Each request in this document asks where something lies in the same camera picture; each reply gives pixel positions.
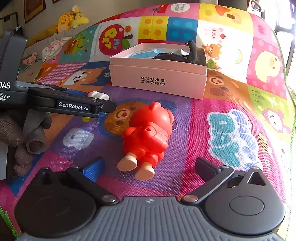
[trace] red toy figure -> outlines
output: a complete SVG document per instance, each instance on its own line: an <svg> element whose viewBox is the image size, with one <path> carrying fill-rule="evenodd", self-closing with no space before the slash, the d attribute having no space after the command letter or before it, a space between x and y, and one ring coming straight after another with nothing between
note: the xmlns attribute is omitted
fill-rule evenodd
<svg viewBox="0 0 296 241"><path fill-rule="evenodd" d="M160 103L138 109L131 117L129 126L123 134L123 157L117 168L123 172L141 166L135 178L144 181L154 177L154 167L163 158L172 133L173 114L161 107Z"/></svg>

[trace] beige foot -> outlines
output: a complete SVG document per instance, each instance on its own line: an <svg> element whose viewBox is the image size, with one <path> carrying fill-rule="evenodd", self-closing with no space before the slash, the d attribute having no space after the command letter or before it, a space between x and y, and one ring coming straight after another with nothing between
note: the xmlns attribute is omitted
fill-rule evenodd
<svg viewBox="0 0 296 241"><path fill-rule="evenodd" d="M125 157L123 157L119 163L117 164L117 168L122 172L129 172L135 169L138 165L137 156L131 152L127 153Z"/></svg>
<svg viewBox="0 0 296 241"><path fill-rule="evenodd" d="M143 162L140 169L136 172L135 178L139 181L149 180L154 177L154 169L148 162Z"/></svg>

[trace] picture frame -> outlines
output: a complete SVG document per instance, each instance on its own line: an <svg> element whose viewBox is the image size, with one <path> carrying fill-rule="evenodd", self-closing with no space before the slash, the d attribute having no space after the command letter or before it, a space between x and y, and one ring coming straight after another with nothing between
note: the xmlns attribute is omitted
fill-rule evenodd
<svg viewBox="0 0 296 241"><path fill-rule="evenodd" d="M25 23L45 9L45 0L24 0Z"/></svg>

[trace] colorful play mat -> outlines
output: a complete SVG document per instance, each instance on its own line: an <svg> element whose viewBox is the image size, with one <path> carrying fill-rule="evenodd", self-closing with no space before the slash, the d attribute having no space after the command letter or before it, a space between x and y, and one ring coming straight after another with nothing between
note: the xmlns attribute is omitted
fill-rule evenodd
<svg viewBox="0 0 296 241"><path fill-rule="evenodd" d="M111 85L110 56L143 42L183 45L190 39L205 49L209 60L203 100ZM204 183L194 169L201 156L235 170L260 167L286 206L279 231L285 238L291 210L295 104L287 90L284 66L271 28L263 19L238 9L164 4L100 21L64 44L42 65L35 81L106 93L117 103L116 111L101 113L97 119L52 114L52 127L46 131L48 151L36 156L25 177L0 182L0 206L19 230L15 205L41 167L61 171L73 163L86 166L100 159L105 171L96 183L120 198L180 198ZM157 78L153 72L143 77ZM121 135L134 111L154 101L174 114L178 128L155 168L155 177L137 181L135 170L117 169L123 157Z"/></svg>

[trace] cardboard box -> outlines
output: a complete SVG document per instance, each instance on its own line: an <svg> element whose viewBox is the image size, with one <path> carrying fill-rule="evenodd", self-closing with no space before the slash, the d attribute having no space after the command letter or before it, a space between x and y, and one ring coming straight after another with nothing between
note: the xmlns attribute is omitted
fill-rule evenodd
<svg viewBox="0 0 296 241"><path fill-rule="evenodd" d="M207 62L205 51L197 48L199 64L149 59L127 58L125 56L148 49L183 49L189 52L186 45L141 43L110 57L110 75L113 86L202 99L207 81Z"/></svg>

